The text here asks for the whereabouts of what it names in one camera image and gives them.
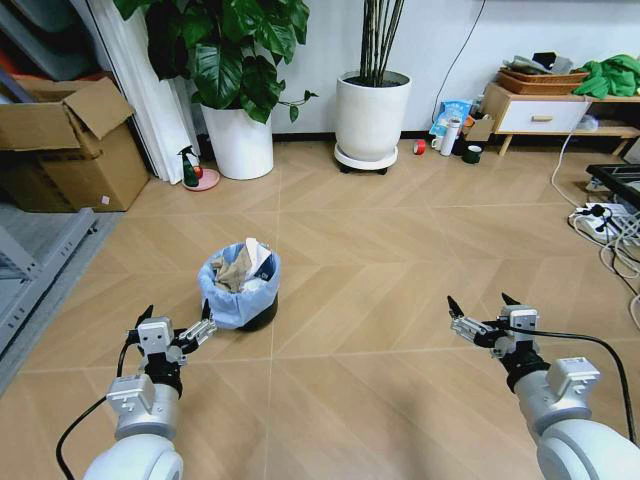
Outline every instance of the power cord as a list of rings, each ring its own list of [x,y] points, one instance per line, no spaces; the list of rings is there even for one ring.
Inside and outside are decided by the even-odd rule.
[[[435,121],[436,121],[436,119],[435,119],[435,117],[436,117],[436,108],[438,107],[438,100],[440,99],[440,94],[442,93],[442,89],[444,88],[445,84],[447,83],[447,79],[449,78],[449,74],[451,73],[451,70],[453,70],[453,66],[458,61],[458,58],[460,58],[460,55],[462,54],[462,51],[464,50],[464,48],[467,46],[467,43],[469,43],[469,39],[471,38],[471,35],[473,34],[473,31],[476,29],[476,25],[478,24],[478,20],[480,20],[480,16],[482,15],[482,11],[484,10],[484,4],[485,3],[487,3],[487,0],[482,0],[482,6],[480,7],[480,10],[478,11],[478,15],[476,16],[475,22],[473,22],[473,26],[471,27],[471,30],[469,30],[469,34],[467,35],[467,39],[462,44],[462,47],[460,48],[460,51],[456,55],[456,58],[453,59],[453,62],[451,63],[451,66],[449,67],[449,70],[447,70],[447,74],[444,76],[444,80],[442,81],[442,85],[440,85],[440,89],[438,90],[438,93],[436,94],[436,100],[433,103],[433,112],[431,112],[431,123],[435,123]]]
[[[583,219],[583,217],[579,216],[578,214],[595,215],[596,217],[603,217],[603,226],[604,226],[604,231],[607,235],[607,242],[602,243],[597,239],[591,237],[589,234],[580,230],[578,228],[578,224],[580,220]],[[624,240],[629,238],[629,236],[634,236],[638,234],[638,231],[640,230],[639,216],[640,216],[640,212],[636,213],[634,215],[635,221],[630,223],[624,228],[620,228],[619,226],[616,225],[620,233],[616,235],[616,237],[613,239],[609,238],[609,228],[607,226],[608,223],[614,223],[612,221],[613,212],[611,212],[611,210],[608,208],[602,207],[600,205],[595,205],[590,210],[585,209],[577,212],[577,214],[575,214],[572,220],[567,219],[567,223],[569,223],[569,225],[573,227],[573,229],[578,235],[583,237],[585,240],[588,240],[589,242],[595,245],[598,245],[600,247],[599,257],[602,264],[605,266],[607,270],[609,270],[611,273],[619,277],[626,284],[629,290],[631,290],[631,292],[633,293],[633,298],[631,298],[631,301],[629,302],[629,305],[627,308],[629,311],[629,315],[631,316],[631,320],[633,321],[634,325],[638,330],[640,330],[640,319],[638,319],[638,316],[636,314],[636,303],[640,301],[640,292],[638,292],[638,290],[636,290],[633,287],[633,285],[631,285],[629,280],[633,280],[640,277],[640,260],[635,258],[630,252],[628,252],[625,249],[624,243],[622,243],[621,245],[621,242],[624,242]],[[606,252],[611,253],[610,262],[605,258]],[[619,260],[627,269],[633,272],[633,274],[625,274],[620,270],[618,270],[616,268],[616,260]]]
[[[629,394],[629,382],[627,381],[627,374],[624,371],[624,365],[618,353],[614,348],[604,340],[598,337],[592,337],[590,335],[578,335],[574,333],[560,333],[560,332],[542,332],[539,330],[524,330],[522,328],[505,326],[505,330],[511,330],[512,332],[525,333],[527,335],[537,335],[540,337],[555,337],[555,338],[569,338],[572,340],[585,340],[587,342],[594,342],[604,347],[613,357],[613,361],[618,369],[618,375],[620,376],[620,386],[622,387],[622,398],[624,400],[624,410],[627,417],[627,429],[629,431],[629,440],[636,445],[636,427],[633,420],[633,407],[631,405],[631,395]]]
[[[551,186],[553,188],[556,189],[556,191],[562,195],[562,197],[569,202],[571,205],[573,205],[576,208],[580,208],[580,204],[577,203],[575,200],[573,200],[572,198],[570,198],[567,194],[565,194],[562,190],[560,190],[560,187],[558,187],[558,185],[556,185],[556,175],[558,174],[558,170],[560,170],[560,167],[562,166],[562,159],[564,157],[564,151],[567,149],[567,145],[569,144],[569,140],[571,140],[571,137],[573,136],[573,131],[567,136],[567,139],[564,141],[564,143],[562,144],[562,149],[560,150],[560,156],[558,157],[558,164],[556,165],[556,169],[553,171],[553,173],[551,174]]]
[[[127,354],[127,349],[131,345],[131,340],[127,337],[127,340],[124,342],[124,346],[120,351],[120,356],[118,357],[118,367],[116,368],[116,377],[122,376],[122,369],[124,367],[124,358]],[[64,461],[64,457],[62,456],[62,446],[64,445],[64,441],[67,439],[69,434],[73,431],[74,428],[82,422],[85,418],[87,418],[96,408],[98,408],[104,401],[107,399],[106,396],[100,398],[96,403],[87,408],[78,418],[76,418],[71,425],[64,431],[64,433],[60,436],[60,440],[58,440],[58,444],[56,445],[56,460],[58,461],[58,466],[67,480],[75,480],[71,470],[67,466],[67,463]]]

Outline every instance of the wicker basket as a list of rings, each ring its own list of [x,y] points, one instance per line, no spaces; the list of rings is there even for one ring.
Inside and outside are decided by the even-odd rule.
[[[580,86],[580,83],[527,83],[502,72],[498,73],[498,83],[519,95],[567,95]]]
[[[509,75],[521,82],[525,83],[580,83],[582,80],[589,75],[589,72],[575,72],[568,73],[566,75],[527,75],[525,73],[514,72],[513,70],[509,70],[506,68],[501,68],[500,73],[504,73],[505,75]]]

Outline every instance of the spray bottle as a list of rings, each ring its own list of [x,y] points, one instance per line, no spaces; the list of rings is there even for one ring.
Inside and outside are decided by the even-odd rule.
[[[178,155],[182,155],[182,181],[187,187],[197,187],[200,182],[198,181],[196,172],[193,169],[193,165],[191,165],[187,154],[191,154],[195,157],[191,145],[183,148],[178,153]]]

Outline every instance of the green cloth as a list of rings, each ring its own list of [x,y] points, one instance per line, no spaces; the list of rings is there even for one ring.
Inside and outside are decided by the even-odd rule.
[[[640,94],[640,62],[629,55],[616,55],[604,62],[587,62],[581,70],[588,71],[589,76],[573,91],[576,95],[604,98]]]

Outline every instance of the blue trash bag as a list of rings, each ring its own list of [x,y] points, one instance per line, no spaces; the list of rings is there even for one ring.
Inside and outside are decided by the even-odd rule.
[[[244,243],[235,243],[218,250],[211,255],[198,272],[198,285],[202,303],[209,300],[213,318],[220,328],[234,329],[244,326],[249,320],[270,307],[280,287],[280,257],[271,252],[259,272],[271,278],[262,288],[250,292],[227,292],[216,287],[216,271],[211,267],[214,258],[223,256],[227,262],[233,262],[244,247]]]

